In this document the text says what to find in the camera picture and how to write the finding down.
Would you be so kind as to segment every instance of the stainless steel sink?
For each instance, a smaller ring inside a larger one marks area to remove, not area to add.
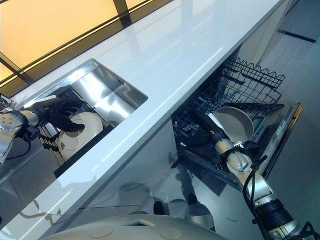
[[[108,124],[117,125],[128,118],[148,97],[111,70],[90,59],[47,87],[34,100],[56,94],[61,87],[70,86],[76,96]]]
[[[50,151],[59,166],[57,170],[53,170],[56,177],[59,177],[148,99],[134,86],[94,59],[84,62],[54,81],[41,93],[30,97],[23,103],[24,105],[21,104],[18,108],[28,107],[51,95],[83,100],[85,103],[69,117],[81,112],[93,112],[100,116],[103,125],[103,130],[97,136],[68,159],[64,159],[58,149],[59,141],[56,136],[59,135],[60,130],[50,123],[39,127],[41,133],[39,139],[43,147]]]

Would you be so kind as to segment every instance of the dishwasher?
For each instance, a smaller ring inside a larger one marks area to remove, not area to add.
[[[299,103],[279,103],[281,94],[277,90],[284,79],[274,71],[230,56],[171,116],[179,159],[196,164],[242,191],[239,180],[229,172],[212,144],[184,144],[186,138],[204,133],[193,121],[191,111],[209,114],[221,107],[234,107],[245,112],[254,127],[249,141],[236,142],[234,146],[247,149],[253,161],[266,156],[257,172],[267,178],[302,110]]]

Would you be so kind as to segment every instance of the dish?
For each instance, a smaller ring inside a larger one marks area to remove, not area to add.
[[[238,108],[223,106],[213,112],[223,126],[224,132],[233,143],[246,142],[254,134],[254,124],[250,117]]]
[[[58,148],[64,160],[68,160],[103,130],[100,117],[93,112],[81,112],[73,116],[71,121],[84,124],[84,129],[75,132],[60,131]]]

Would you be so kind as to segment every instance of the cable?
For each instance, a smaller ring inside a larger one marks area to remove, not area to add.
[[[246,151],[246,154],[249,156],[250,159],[253,159],[251,156],[250,156],[250,153],[248,151]],[[264,226],[262,225],[259,217],[258,217],[258,214],[256,213],[256,209],[254,207],[254,204],[253,204],[253,199],[254,199],[254,190],[255,190],[255,175],[256,175],[256,171],[257,169],[259,168],[260,164],[267,158],[267,156],[263,156],[259,162],[256,162],[256,163],[252,163],[252,171],[250,172],[249,176],[247,177],[247,179],[245,180],[244,182],[244,185],[243,185],[243,191],[242,191],[242,194],[243,194],[243,197],[244,197],[244,200],[245,200],[245,203],[246,205],[248,206],[249,210],[251,211],[253,217],[254,217],[254,220],[252,221],[252,223],[257,223],[258,224],[258,227],[261,231],[261,234],[263,236],[263,238],[265,240],[268,240],[269,239],[269,236],[268,236],[268,233],[266,232]],[[247,195],[247,188],[248,188],[248,184],[250,182],[250,180],[252,179],[252,188],[251,188],[251,198],[248,199],[248,195]]]
[[[301,240],[309,236],[313,236],[315,240],[320,240],[320,234],[315,232],[312,224],[309,221],[307,221],[303,226],[300,234],[290,238],[290,240]]]
[[[31,149],[31,141],[30,141],[29,137],[27,136],[27,134],[24,133],[23,136],[24,136],[26,142],[28,143],[28,149],[27,149],[27,151],[26,151],[25,153],[23,153],[23,154],[18,155],[18,156],[8,157],[6,160],[20,158],[20,157],[26,155],[27,153],[29,153],[29,151],[30,151],[30,149]]]

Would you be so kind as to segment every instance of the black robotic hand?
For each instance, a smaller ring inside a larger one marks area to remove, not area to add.
[[[39,118],[39,124],[49,122],[65,132],[76,132],[84,129],[85,125],[72,122],[68,117],[71,113],[77,112],[83,103],[80,100],[56,97],[36,102],[26,110],[36,113]]]

